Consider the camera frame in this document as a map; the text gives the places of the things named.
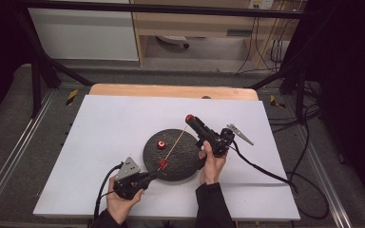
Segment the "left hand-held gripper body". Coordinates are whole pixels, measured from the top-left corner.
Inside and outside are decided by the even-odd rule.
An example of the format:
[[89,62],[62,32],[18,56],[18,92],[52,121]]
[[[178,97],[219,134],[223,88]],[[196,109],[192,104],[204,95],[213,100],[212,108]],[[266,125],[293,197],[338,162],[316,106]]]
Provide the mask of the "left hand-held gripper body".
[[148,186],[148,173],[128,157],[115,176],[114,191],[122,199],[132,200],[136,193]]

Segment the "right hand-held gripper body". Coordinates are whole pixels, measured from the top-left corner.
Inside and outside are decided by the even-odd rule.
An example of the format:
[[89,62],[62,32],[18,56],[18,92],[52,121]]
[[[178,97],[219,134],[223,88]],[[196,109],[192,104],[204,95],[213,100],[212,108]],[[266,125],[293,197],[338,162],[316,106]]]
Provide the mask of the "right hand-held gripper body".
[[239,136],[245,142],[253,145],[254,143],[248,139],[234,124],[228,124],[220,134],[215,132],[213,129],[212,135],[208,135],[207,139],[202,138],[198,135],[197,147],[201,148],[204,141],[208,141],[211,144],[213,154],[215,157],[221,157],[227,153],[230,145],[235,141],[235,137]]

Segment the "thin bamboo skewer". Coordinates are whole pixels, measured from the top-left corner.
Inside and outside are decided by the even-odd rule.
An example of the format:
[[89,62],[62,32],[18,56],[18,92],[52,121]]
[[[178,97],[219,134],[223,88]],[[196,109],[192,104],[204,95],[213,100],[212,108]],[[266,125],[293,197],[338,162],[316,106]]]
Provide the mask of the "thin bamboo skewer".
[[177,140],[174,142],[173,146],[171,147],[171,149],[169,150],[169,152],[167,153],[167,155],[161,159],[158,163],[158,170],[161,171],[163,169],[165,169],[165,167],[167,166],[167,159],[170,156],[170,154],[173,152],[174,148],[176,147],[176,145],[178,144],[178,142],[180,141],[183,133],[185,132],[186,127],[182,130],[180,136],[177,138]]

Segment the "round black stone plate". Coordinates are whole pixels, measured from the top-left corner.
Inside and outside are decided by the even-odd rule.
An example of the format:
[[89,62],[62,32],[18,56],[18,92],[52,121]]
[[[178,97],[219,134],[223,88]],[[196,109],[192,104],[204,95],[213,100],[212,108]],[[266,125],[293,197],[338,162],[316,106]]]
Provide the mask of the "round black stone plate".
[[[181,134],[180,129],[166,129],[154,134],[145,144],[143,159],[149,172],[158,170],[158,163],[163,159]],[[184,181],[193,176],[203,164],[199,159],[201,151],[197,139],[184,132],[180,141],[167,159],[167,166],[159,172],[159,180]]]

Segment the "person's left hand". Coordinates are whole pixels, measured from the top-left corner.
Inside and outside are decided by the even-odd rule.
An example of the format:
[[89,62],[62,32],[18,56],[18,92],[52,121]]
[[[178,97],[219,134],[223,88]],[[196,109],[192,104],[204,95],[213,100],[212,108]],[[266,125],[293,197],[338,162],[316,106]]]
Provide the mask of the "person's left hand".
[[141,200],[144,189],[139,190],[133,199],[122,199],[113,192],[114,184],[115,178],[111,177],[106,195],[106,209],[118,224],[122,224],[127,219],[132,207]]

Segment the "person's right hand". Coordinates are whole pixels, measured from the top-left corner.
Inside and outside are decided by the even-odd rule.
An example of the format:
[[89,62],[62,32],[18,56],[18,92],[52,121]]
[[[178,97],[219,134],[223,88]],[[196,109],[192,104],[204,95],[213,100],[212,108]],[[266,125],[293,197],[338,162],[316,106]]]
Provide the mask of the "person's right hand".
[[200,174],[200,184],[213,184],[219,181],[221,170],[226,163],[227,155],[215,157],[208,141],[203,142],[203,150],[199,152],[199,158],[205,160]]

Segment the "wooden table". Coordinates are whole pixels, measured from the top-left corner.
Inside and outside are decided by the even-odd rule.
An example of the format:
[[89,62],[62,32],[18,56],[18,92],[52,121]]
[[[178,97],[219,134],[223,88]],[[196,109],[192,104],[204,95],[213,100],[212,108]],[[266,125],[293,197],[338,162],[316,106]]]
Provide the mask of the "wooden table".
[[231,88],[223,86],[177,86],[177,85],[127,85],[96,84],[90,95],[170,97],[257,101],[259,96],[254,89]]

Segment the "white board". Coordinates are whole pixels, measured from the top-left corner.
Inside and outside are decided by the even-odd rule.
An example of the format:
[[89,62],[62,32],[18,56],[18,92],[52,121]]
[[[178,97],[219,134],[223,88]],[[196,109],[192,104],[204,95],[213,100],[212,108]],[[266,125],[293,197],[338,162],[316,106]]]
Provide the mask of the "white board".
[[164,129],[183,129],[192,114],[221,131],[234,124],[254,144],[237,138],[220,183],[235,220],[297,220],[290,187],[260,101],[85,96],[47,184],[34,208],[45,218],[89,218],[107,172],[131,157],[143,161],[146,142]]

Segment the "yellow black tape strip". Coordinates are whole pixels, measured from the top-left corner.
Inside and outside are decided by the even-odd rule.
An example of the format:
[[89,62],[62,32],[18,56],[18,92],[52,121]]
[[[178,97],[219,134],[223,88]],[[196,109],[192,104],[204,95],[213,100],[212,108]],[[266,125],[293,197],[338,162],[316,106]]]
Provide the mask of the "yellow black tape strip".
[[270,95],[270,105],[271,106],[277,106],[279,108],[286,108],[285,104],[280,104],[280,103],[277,102],[274,95]]
[[75,99],[75,97],[76,97],[77,93],[78,93],[78,89],[73,89],[73,90],[69,93],[69,95],[68,95],[68,97],[67,97],[66,105],[72,105],[72,103],[73,103],[73,101],[74,101],[74,99]]

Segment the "grey chair base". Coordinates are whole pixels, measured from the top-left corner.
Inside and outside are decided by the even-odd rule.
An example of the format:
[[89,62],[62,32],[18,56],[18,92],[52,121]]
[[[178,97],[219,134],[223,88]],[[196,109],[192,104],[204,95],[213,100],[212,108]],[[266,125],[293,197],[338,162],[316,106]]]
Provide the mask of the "grey chair base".
[[184,36],[162,36],[159,35],[158,39],[168,44],[177,45],[183,48],[189,48],[189,44]]

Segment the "light wooden desk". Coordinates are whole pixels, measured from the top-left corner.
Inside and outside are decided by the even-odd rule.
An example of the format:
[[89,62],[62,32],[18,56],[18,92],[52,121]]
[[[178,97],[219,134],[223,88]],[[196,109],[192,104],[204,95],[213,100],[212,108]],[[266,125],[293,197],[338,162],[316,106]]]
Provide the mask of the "light wooden desk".
[[[129,0],[132,4],[212,7],[249,10],[250,0]],[[301,0],[274,0],[270,10],[289,11],[304,6]],[[288,42],[298,26],[297,19],[245,18],[193,14],[132,14],[135,31],[144,36],[233,37],[241,38],[250,51],[253,67],[266,66],[273,44]]]

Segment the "white power strip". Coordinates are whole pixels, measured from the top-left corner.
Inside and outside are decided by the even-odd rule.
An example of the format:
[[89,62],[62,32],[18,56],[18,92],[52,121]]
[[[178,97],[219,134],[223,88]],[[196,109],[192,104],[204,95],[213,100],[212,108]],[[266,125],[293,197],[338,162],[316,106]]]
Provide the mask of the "white power strip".
[[274,0],[250,0],[249,8],[255,10],[269,10],[272,8]]

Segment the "white cabinet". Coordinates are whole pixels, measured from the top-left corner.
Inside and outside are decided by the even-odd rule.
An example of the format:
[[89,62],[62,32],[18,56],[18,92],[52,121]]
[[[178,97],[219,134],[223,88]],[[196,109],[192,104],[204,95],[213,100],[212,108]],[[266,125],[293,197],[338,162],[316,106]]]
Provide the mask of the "white cabinet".
[[139,59],[127,12],[29,9],[45,52],[55,59]]

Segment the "aluminium rail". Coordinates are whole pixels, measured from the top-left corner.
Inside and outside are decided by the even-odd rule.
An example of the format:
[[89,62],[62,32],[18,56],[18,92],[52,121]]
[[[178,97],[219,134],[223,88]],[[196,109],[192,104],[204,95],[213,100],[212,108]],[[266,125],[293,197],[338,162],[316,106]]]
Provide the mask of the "aluminium rail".
[[0,170],[0,194],[3,191],[6,182],[11,176],[12,171],[16,167],[17,163],[20,161],[24,151],[29,145],[34,132],[38,128],[40,122],[45,117],[45,114],[52,102],[53,96],[56,94],[56,89],[51,89],[48,94],[44,97],[41,109],[37,112],[36,116],[32,118],[24,132],[22,133],[20,139],[17,141],[16,145],[10,151],[10,155],[4,163]]
[[308,161],[317,178],[320,189],[325,194],[328,200],[331,215],[336,223],[336,227],[352,228],[352,223],[339,199],[336,189],[334,188],[334,185],[332,184],[328,173],[326,172],[320,158],[318,157],[317,151],[315,150],[311,139],[307,138],[306,128],[300,125],[297,127],[297,130],[298,134],[302,138],[302,141],[306,143],[306,154],[308,157]]

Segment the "black metal frame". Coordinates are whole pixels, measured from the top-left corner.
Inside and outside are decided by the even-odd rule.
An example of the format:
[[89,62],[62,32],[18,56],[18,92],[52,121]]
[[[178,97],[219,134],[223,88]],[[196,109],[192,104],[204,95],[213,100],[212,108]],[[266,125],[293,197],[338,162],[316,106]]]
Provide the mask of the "black metal frame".
[[49,57],[44,51],[37,32],[31,21],[26,18],[26,10],[50,9],[50,10],[92,10],[92,11],[119,11],[119,12],[144,12],[144,13],[168,13],[168,14],[193,14],[212,16],[236,16],[279,19],[312,19],[321,16],[312,11],[282,11],[271,9],[223,9],[212,7],[149,5],[149,4],[123,4],[123,3],[99,3],[77,1],[53,1],[53,0],[14,0],[12,2],[14,16],[21,26],[31,44],[32,54],[35,60],[32,62],[32,87],[33,87],[33,112],[35,116],[41,108],[39,102],[40,77],[46,80],[49,87],[58,87],[61,84],[54,69],[65,73],[68,77],[84,86],[93,86],[94,83],[79,74],[73,72],[62,64]]

